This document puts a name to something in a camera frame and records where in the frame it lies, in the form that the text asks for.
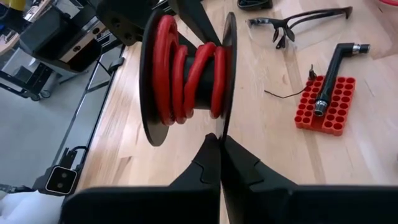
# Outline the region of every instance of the safety glasses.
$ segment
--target safety glasses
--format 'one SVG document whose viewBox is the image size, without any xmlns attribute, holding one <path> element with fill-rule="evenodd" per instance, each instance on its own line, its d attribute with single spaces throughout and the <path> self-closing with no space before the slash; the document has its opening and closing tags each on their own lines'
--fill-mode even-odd
<svg viewBox="0 0 398 224">
<path fill-rule="evenodd" d="M 353 11 L 353 8 L 335 8 L 335 9 L 320 9 L 316 11 L 304 12 L 294 16 L 290 16 L 286 19 L 273 19 L 266 17 L 258 17 L 253 19 L 248 19 L 246 22 L 249 27 L 252 39 L 262 39 L 267 38 L 268 35 L 272 36 L 272 42 L 276 42 L 278 37 L 280 37 L 276 49 L 285 48 L 286 37 L 288 37 L 292 42 L 296 41 L 296 35 L 293 32 L 293 28 L 299 24 L 308 21 L 314 21 L 327 17 L 343 16 L 348 19 Z"/>
</svg>

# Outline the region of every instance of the red block with holes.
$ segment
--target red block with holes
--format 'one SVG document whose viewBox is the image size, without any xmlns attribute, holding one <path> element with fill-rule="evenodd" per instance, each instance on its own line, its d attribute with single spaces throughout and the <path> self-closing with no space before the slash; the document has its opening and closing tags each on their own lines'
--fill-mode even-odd
<svg viewBox="0 0 398 224">
<path fill-rule="evenodd" d="M 341 136 L 353 100 L 355 79 L 337 78 L 328 110 L 324 116 L 318 117 L 314 115 L 313 110 L 315 98 L 322 87 L 324 78 L 324 76 L 319 76 L 315 81 L 307 82 L 294 121 L 298 128 Z"/>
</svg>

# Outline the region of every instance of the red coil spring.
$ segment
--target red coil spring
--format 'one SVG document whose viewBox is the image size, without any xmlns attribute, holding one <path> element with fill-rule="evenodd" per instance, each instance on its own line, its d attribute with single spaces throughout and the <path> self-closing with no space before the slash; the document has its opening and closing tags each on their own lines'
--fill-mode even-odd
<svg viewBox="0 0 398 224">
<path fill-rule="evenodd" d="M 215 70 L 210 116 L 216 119 L 221 114 L 225 89 L 224 48 L 211 42 L 199 46 L 184 86 L 183 69 L 187 52 L 187 46 L 178 44 L 177 23 L 174 17 L 163 16 L 156 30 L 152 86 L 160 120 L 167 126 L 174 124 L 174 121 L 183 124 L 187 118 L 193 116 L 197 86 L 206 62 L 211 57 L 215 58 Z"/>
<path fill-rule="evenodd" d="M 383 2 L 384 4 L 389 4 L 391 6 L 398 6 L 398 1 L 396 0 L 380 0 L 380 2 Z"/>
</svg>

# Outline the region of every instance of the metal frame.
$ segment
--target metal frame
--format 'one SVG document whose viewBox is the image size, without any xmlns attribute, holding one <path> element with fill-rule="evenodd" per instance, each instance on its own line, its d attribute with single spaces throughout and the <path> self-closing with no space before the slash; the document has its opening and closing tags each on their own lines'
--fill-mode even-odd
<svg viewBox="0 0 398 224">
<path fill-rule="evenodd" d="M 20 87 L 22 90 L 15 90 L 14 88 L 11 88 L 3 83 L 0 83 L 0 87 L 22 98 L 30 97 L 36 101 L 36 99 L 40 99 L 40 91 L 43 89 L 43 86 L 49 79 L 52 72 L 53 70 L 51 68 L 43 63 L 39 63 L 39 66 L 36 68 L 35 72 L 32 73 L 30 78 L 26 82 L 23 82 L 20 79 L 7 74 L 6 72 L 0 71 L 0 78 Z"/>
<path fill-rule="evenodd" d="M 163 9 L 163 11 L 166 13 L 166 14 L 169 14 L 169 15 L 171 15 L 171 16 L 174 16 L 174 15 L 176 15 L 176 13 L 173 11 L 173 9 L 170 7 L 170 4 L 169 4 L 169 1 L 168 0 L 164 0 L 164 1 L 162 1 L 161 3 L 159 3 L 159 4 L 157 4 L 154 8 L 153 8 L 153 10 L 154 9 Z"/>
<path fill-rule="evenodd" d="M 120 57 L 122 56 L 123 52 L 124 52 L 124 46 L 122 46 L 122 48 L 121 48 L 121 51 L 120 51 L 120 54 L 119 54 Z M 88 140 L 88 143 L 87 143 L 87 148 L 88 148 L 88 149 L 90 148 L 90 144 L 91 144 L 91 141 L 92 141 L 92 139 L 93 139 L 94 133 L 95 133 L 95 131 L 96 131 L 96 127 L 97 127 L 97 125 L 98 125 L 98 122 L 99 122 L 99 120 L 100 120 L 100 117 L 101 117 L 101 115 L 102 115 L 103 108 L 104 108 L 104 106 L 105 106 L 105 102 L 106 102 L 106 100 L 108 99 L 108 93 L 109 93 L 110 87 L 111 87 L 111 85 L 112 85 L 112 82 L 113 82 L 113 80 L 114 80 L 114 76 L 115 76 L 114 74 L 116 73 L 116 71 L 112 72 L 112 75 L 110 76 L 110 78 L 109 78 L 108 81 L 105 81 L 105 82 L 103 82 L 103 83 L 100 83 L 99 85 L 96 85 L 96 86 L 90 88 L 90 85 L 92 84 L 93 79 L 94 79 L 94 77 L 95 77 L 95 74 L 96 74 L 96 72 L 97 72 L 97 69 L 98 69 L 98 67 L 99 67 L 99 65 L 100 65 L 98 61 L 97 61 L 96 65 L 95 65 L 95 67 L 94 67 L 93 72 L 91 73 L 89 82 L 87 83 L 87 86 L 85 87 L 85 90 L 84 90 L 84 92 L 83 92 L 83 95 L 82 95 L 81 98 L 80 98 L 78 107 L 76 108 L 76 110 L 75 110 L 75 112 L 74 112 L 74 114 L 73 114 L 72 120 L 71 120 L 70 123 L 69 123 L 68 129 L 67 129 L 67 131 L 66 131 L 66 133 L 65 133 L 65 135 L 64 135 L 64 137 L 63 137 L 63 139 L 62 139 L 62 142 L 61 142 L 60 147 L 59 147 L 59 149 L 58 149 L 58 151 L 57 151 L 57 154 L 55 155 L 55 158 L 54 158 L 54 160 L 53 160 L 53 162 L 52 162 L 52 166 L 55 166 L 55 165 L 57 164 L 57 162 L 58 162 L 58 158 L 60 157 L 60 154 L 61 154 L 63 148 L 65 147 L 65 143 L 66 143 L 66 141 L 67 141 L 67 139 L 68 139 L 68 137 L 69 137 L 70 131 L 72 130 L 73 124 L 75 123 L 76 117 L 78 116 L 79 110 L 80 110 L 80 108 L 81 108 L 81 106 L 82 106 L 82 104 L 83 104 L 83 102 L 84 102 L 84 99 L 85 99 L 86 95 L 89 94 L 89 93 L 92 93 L 92 92 L 94 92 L 94 91 L 96 91 L 96 90 L 99 90 L 100 88 L 109 86 L 108 89 L 106 90 L 105 98 L 104 98 L 103 104 L 101 105 L 100 113 L 99 113 L 99 115 L 98 115 L 98 117 L 97 117 L 97 119 L 96 119 L 95 126 L 94 126 L 94 128 L 93 128 L 93 131 L 92 131 L 92 133 L 91 133 L 91 135 L 90 135 L 90 138 L 89 138 L 89 140 Z"/>
<path fill-rule="evenodd" d="M 102 51 L 101 51 L 102 54 L 105 54 L 106 52 L 122 44 L 122 42 L 110 32 L 98 38 L 97 42 L 102 45 Z"/>
</svg>

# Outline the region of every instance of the white object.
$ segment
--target white object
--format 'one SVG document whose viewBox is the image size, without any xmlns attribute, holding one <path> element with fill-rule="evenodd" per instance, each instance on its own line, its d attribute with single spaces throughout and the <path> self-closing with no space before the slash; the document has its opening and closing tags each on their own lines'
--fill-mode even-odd
<svg viewBox="0 0 398 224">
<path fill-rule="evenodd" d="M 23 192 L 0 199 L 0 224 L 57 224 L 64 197 Z"/>
</svg>

